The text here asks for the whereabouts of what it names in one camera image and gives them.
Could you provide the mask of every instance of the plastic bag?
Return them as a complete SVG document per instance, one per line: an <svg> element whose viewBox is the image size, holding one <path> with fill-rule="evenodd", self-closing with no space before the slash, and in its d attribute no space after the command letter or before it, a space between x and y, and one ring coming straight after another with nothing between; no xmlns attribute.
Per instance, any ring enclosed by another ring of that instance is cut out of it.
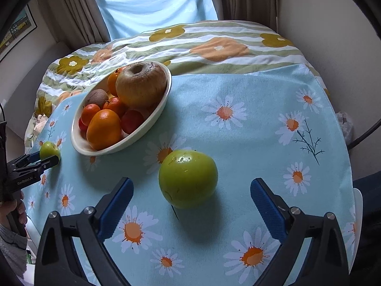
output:
<svg viewBox="0 0 381 286"><path fill-rule="evenodd" d="M344 135L345 144L352 142L353 137L353 120L346 112L336 113L337 120L339 121L342 134Z"/></svg>

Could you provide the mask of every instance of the human hand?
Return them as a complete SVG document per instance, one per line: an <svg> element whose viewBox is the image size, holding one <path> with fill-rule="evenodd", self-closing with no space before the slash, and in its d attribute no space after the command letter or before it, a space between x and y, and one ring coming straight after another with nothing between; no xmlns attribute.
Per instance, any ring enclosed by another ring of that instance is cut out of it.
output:
<svg viewBox="0 0 381 286"><path fill-rule="evenodd" d="M24 199L24 193L21 192L21 199ZM11 229L9 225L8 218L6 217L10 212L14 211L17 207L17 212L19 214L19 222L25 225L28 221L26 218L26 208L24 202L21 202L19 206L17 206L17 201L7 201L0 204L0 224L2 224L5 228Z"/></svg>

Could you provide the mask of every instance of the tangerine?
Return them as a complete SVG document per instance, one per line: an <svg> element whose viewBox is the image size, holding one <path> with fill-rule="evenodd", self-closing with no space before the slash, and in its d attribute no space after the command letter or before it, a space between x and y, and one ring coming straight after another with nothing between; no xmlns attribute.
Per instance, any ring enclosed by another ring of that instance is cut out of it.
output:
<svg viewBox="0 0 381 286"><path fill-rule="evenodd" d="M118 79L118 76L119 76L119 73L122 72L122 70L125 68L125 66L121 67L121 68L117 68L115 70L115 72L111 73L109 75L109 79L107 80L107 87L109 89L109 91L111 92L111 94L115 97L118 96L117 94L117 89L115 88L115 84L117 82L117 79Z"/></svg>
<svg viewBox="0 0 381 286"><path fill-rule="evenodd" d="M123 138L119 116L109 109L99 111L87 128L86 138L97 151L118 143Z"/></svg>
<svg viewBox="0 0 381 286"><path fill-rule="evenodd" d="M119 118L121 118L126 112L127 107L118 97L112 97L108 101L106 101L106 103L103 106L103 109L112 110L118 114Z"/></svg>
<svg viewBox="0 0 381 286"><path fill-rule="evenodd" d="M88 126L93 119L94 115L100 111L100 107L96 104L89 104L83 108L81 115L82 123Z"/></svg>

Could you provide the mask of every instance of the white daisy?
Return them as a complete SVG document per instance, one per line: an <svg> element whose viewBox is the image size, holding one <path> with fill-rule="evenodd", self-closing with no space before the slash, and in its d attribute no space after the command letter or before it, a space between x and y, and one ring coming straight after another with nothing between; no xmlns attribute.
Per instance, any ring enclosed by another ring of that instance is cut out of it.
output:
<svg viewBox="0 0 381 286"><path fill-rule="evenodd" d="M146 228L153 226L159 222L159 219L154 219L153 215L148 215L147 212L140 212L136 205L132 207L132 212L129 206L126 209L126 218L122 218L118 224L118 229L122 232L112 239L113 242L121 242L121 252L124 253L128 248L132 248L136 254L139 253L139 246L143 249L148 249L152 246L151 240L161 241L163 237Z"/></svg>
<svg viewBox="0 0 381 286"><path fill-rule="evenodd" d="M323 107L319 103L321 97L316 97L316 93L310 90L307 92L305 89L299 89L299 91L296 92L296 99L298 102L303 103L303 109L309 107L309 109L311 111L314 110L316 114L319 113L319 108Z"/></svg>
<svg viewBox="0 0 381 286"><path fill-rule="evenodd" d="M263 272L270 263L280 245L278 240L269 241L270 237L269 231L266 231L262 237L262 231L260 227L258 227L255 232L254 240L247 231L243 232L243 241L246 246L243 246L238 241L232 241L232 246L237 252L229 252L224 255L224 258L232 259L225 262L224 267L229 268L235 266L235 268L225 272L225 275L233 275L244 269L238 283L242 284L246 281L251 271L254 272L255 279L258 279L260 273Z"/></svg>
<svg viewBox="0 0 381 286"><path fill-rule="evenodd" d="M164 132L159 135L159 146L153 142L148 142L148 149L145 151L147 155L143 158L144 166L150 165L147 174L151 174L159 169L165 157L176 149L191 149L190 147L182 148L186 140L185 138L178 137L177 134L169 138L168 132Z"/></svg>
<svg viewBox="0 0 381 286"><path fill-rule="evenodd" d="M302 112L291 112L290 114L280 114L278 118L285 125L281 127L275 134L281 134L279 138L279 143L287 145L290 143L294 133L304 131L304 116Z"/></svg>
<svg viewBox="0 0 381 286"><path fill-rule="evenodd" d="M97 167L98 163L99 163L99 157L91 156L91 157L87 157L86 159L88 159L88 162L86 164L86 170L87 171L94 171L95 168Z"/></svg>
<svg viewBox="0 0 381 286"><path fill-rule="evenodd" d="M63 110L62 110L62 116L64 116L67 113L67 111L69 110L69 108L71 107L72 104L73 103L71 101L69 101L66 105L64 105Z"/></svg>
<svg viewBox="0 0 381 286"><path fill-rule="evenodd" d="M356 214L355 214L355 206L353 205L350 209L349 212L351 213L353 217L353 222L347 223L342 230L342 236L349 236L348 241L345 243L345 248L348 249L350 248L350 251L353 254L353 250L355 247L355 238L356 238Z"/></svg>
<svg viewBox="0 0 381 286"><path fill-rule="evenodd" d="M88 260L86 260L85 268L89 271L88 273L86 273L87 280L96 286L100 286L100 283L96 278L93 268L91 267L90 262Z"/></svg>
<svg viewBox="0 0 381 286"><path fill-rule="evenodd" d="M70 184L61 188L60 199L58 200L58 208L61 209L60 214L62 216L70 215L70 210L75 210L72 201L75 199L75 196L72 195L73 187L70 188Z"/></svg>
<svg viewBox="0 0 381 286"><path fill-rule="evenodd" d="M28 200L28 213L33 212L35 207L36 207L36 200L34 195L32 195L29 197L29 200Z"/></svg>
<svg viewBox="0 0 381 286"><path fill-rule="evenodd" d="M61 131L61 134L56 138L56 145L59 149L62 148L62 143L66 141L66 132Z"/></svg>
<svg viewBox="0 0 381 286"><path fill-rule="evenodd" d="M300 187L300 191L302 194L307 192L306 186L310 185L311 175L306 175L309 172L309 167L305 167L303 169L303 162L297 163L295 165L291 164L291 168L287 168L290 174L283 175L285 181L285 185L287 189L290 189L290 193L294 194L294 197L298 194L298 190Z"/></svg>
<svg viewBox="0 0 381 286"><path fill-rule="evenodd" d="M40 190L45 187L45 184L46 184L46 174L43 174L39 183Z"/></svg>
<svg viewBox="0 0 381 286"><path fill-rule="evenodd" d="M165 272L168 272L168 275L170 277L173 277L173 272L180 274L181 272L177 268L184 268L184 266L181 264L182 260L177 259L177 254L172 254L172 250L168 249L168 252L165 252L163 248L160 248L160 250L156 250L155 252L152 252L152 255L156 259L151 259L151 262L158 264L155 269L159 269L159 274L164 275Z"/></svg>
<svg viewBox="0 0 381 286"><path fill-rule="evenodd" d="M45 203L48 203L49 200L50 200L50 190L49 189L46 189L43 193L44 195L44 200L45 200Z"/></svg>
<svg viewBox="0 0 381 286"><path fill-rule="evenodd" d="M217 97L216 100L212 100L211 106L204 106L201 110L203 112L212 113L211 115L205 118L206 122L211 121L212 126L218 125L219 128L230 130L230 122L235 124L237 127L242 127L240 120L246 120L247 114L244 113L246 108L243 102L232 104L233 98L230 96L225 97L225 102L222 102L220 97Z"/></svg>

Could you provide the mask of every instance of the sleeve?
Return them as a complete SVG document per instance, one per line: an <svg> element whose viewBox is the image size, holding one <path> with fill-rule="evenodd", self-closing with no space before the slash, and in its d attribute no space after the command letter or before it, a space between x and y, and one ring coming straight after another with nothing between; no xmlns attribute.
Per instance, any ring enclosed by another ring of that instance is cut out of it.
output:
<svg viewBox="0 0 381 286"><path fill-rule="evenodd" d="M0 224L0 250L13 272L23 277L26 271L26 246L28 239Z"/></svg>

